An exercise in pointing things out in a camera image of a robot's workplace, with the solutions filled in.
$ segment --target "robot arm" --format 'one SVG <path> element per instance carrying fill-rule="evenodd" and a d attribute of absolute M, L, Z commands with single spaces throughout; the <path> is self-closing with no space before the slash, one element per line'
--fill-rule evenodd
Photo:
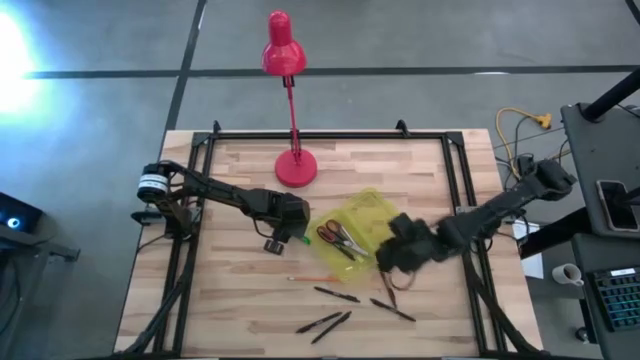
<path fill-rule="evenodd" d="M 461 254 L 473 240 L 492 236 L 503 218 L 519 213 L 536 199 L 560 200 L 575 182 L 557 162 L 542 160 L 513 189 L 470 212 L 438 221 L 435 233 L 424 220 L 412 221 L 402 213 L 389 223 L 394 237 L 376 252 L 380 270 L 389 272 L 398 267 L 402 272 L 414 272 L 430 259 L 441 262 Z"/>
<path fill-rule="evenodd" d="M 171 190 L 170 179 L 176 173 L 184 177 L 181 188 Z M 185 197 L 204 197 L 236 207 L 254 221 L 260 220 L 274 228 L 265 250 L 281 254 L 280 242 L 291 236 L 302 237 L 309 223 L 309 204 L 290 193 L 265 189 L 245 190 L 211 179 L 173 161 L 160 161 L 144 167 L 138 185 L 138 198 L 154 204 L 166 219 L 166 233 L 187 236 L 192 231 L 191 211 L 178 201 Z"/>

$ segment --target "wooden table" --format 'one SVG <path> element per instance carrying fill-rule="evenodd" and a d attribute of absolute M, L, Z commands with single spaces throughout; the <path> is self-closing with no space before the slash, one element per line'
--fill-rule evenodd
<path fill-rule="evenodd" d="M 482 204 L 501 191 L 489 134 L 486 130 L 463 133 L 476 197 Z M 162 158 L 186 165 L 192 135 L 192 131 L 169 132 Z M 281 140 L 218 140 L 211 176 L 242 187 L 295 193 L 310 203 L 312 218 L 339 207 L 368 186 L 412 218 L 434 223 L 452 214 L 439 141 L 309 140 L 303 146 L 316 156 L 319 172 L 302 189 L 285 188 L 274 175 L 276 157 L 289 147 Z M 459 188 L 464 189 L 453 151 Z M 204 219 L 182 356 L 477 355 L 459 258 L 426 264 L 410 291 L 397 292 L 399 308 L 418 320 L 412 323 L 369 303 L 369 297 L 388 301 L 377 275 L 360 285 L 288 281 L 289 276 L 326 276 L 328 268 L 295 239 L 286 245 L 282 257 L 266 253 L 264 239 L 255 233 L 251 220 L 235 208 L 208 201 Z M 266 225 L 260 227 L 268 231 Z M 141 243 L 163 230 L 160 225 L 147 227 Z M 156 312 L 170 247 L 169 241 L 161 240 L 137 256 L 116 350 L 131 344 Z M 496 237 L 489 257 L 502 308 L 528 341 L 541 348 L 515 243 Z M 318 293 L 313 285 L 326 285 L 365 301 L 352 305 Z M 321 329 L 294 334 L 302 325 L 345 310 L 353 311 L 351 318 L 316 345 L 310 342 Z M 484 318 L 492 341 L 486 311 Z M 168 339 L 172 331 L 170 319 Z"/>

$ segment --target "concrete floor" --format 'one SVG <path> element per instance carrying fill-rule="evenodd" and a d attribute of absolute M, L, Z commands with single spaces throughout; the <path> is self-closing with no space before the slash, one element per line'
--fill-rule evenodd
<path fill-rule="evenodd" d="M 0 77 L 12 67 L 177 70 L 196 4 L 4 1 L 1 33 L 20 38 L 7 45 L 14 48 L 0 59 Z M 258 68 L 265 19 L 276 8 L 293 16 L 310 67 L 628 65 L 640 58 L 640 27 L 623 0 L 210 0 L 192 68 Z M 558 128 L 560 106 L 590 101 L 624 76 L 299 77 L 295 96 L 304 128 L 390 128 L 401 118 L 413 128 L 489 128 L 499 145 L 499 108 L 550 112 Z M 137 178 L 157 158 L 176 80 L 4 83 L 11 87 L 0 85 L 0 144 L 12 156 L 3 159 L 0 191 L 43 209 L 58 224 L 56 241 L 82 248 L 77 264 L 46 274 L 18 336 L 16 358 L 106 355 L 140 231 L 129 218 L 142 207 Z M 640 104 L 640 97 L 629 103 Z M 190 79 L 176 127 L 209 129 L 215 119 L 226 129 L 285 128 L 286 106 L 278 79 Z M 519 118 L 504 117 L 510 139 Z M 524 124 L 520 136 L 540 132 Z M 525 140 L 520 152 L 543 158 L 564 139 L 558 131 Z M 504 149 L 496 155 L 505 157 Z M 563 165 L 575 171 L 570 156 Z M 550 222 L 582 205 L 576 189 L 559 203 L 532 204 L 529 218 Z M 569 329 L 582 321 L 577 302 L 541 297 L 534 306 L 547 350 L 599 356 L 597 347 L 572 339 Z"/>

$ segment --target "white mug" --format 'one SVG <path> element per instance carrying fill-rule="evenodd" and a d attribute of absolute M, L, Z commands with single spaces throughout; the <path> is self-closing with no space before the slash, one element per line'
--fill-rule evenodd
<path fill-rule="evenodd" d="M 582 272 L 573 264 L 560 265 L 551 271 L 551 275 L 558 284 L 584 285 Z"/>

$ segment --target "red desk lamp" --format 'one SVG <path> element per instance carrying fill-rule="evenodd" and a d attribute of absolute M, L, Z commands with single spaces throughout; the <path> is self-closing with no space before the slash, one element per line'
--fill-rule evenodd
<path fill-rule="evenodd" d="M 291 150 L 278 156 L 275 168 L 278 180 L 288 187 L 305 186 L 313 181 L 318 173 L 316 159 L 300 147 L 293 107 L 293 75 L 304 70 L 306 65 L 304 49 L 293 40 L 289 15 L 280 10 L 272 12 L 269 15 L 269 43 L 262 52 L 262 69 L 268 74 L 282 76 L 282 83 L 287 88 L 289 97 Z"/>

